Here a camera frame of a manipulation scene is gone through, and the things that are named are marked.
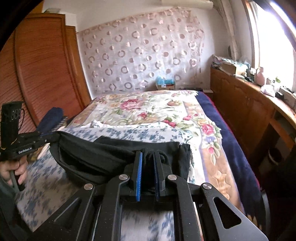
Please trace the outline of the left hand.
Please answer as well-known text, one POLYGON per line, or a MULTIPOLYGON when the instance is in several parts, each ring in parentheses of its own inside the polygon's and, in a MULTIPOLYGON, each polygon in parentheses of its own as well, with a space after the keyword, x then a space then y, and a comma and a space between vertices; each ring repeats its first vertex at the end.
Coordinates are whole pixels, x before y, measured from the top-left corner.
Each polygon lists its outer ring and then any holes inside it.
POLYGON ((18 161, 1 162, 1 177, 8 185, 12 186, 10 171, 14 171, 15 175, 19 176, 18 184, 22 185, 28 175, 27 166, 28 161, 26 156, 21 157, 18 161))

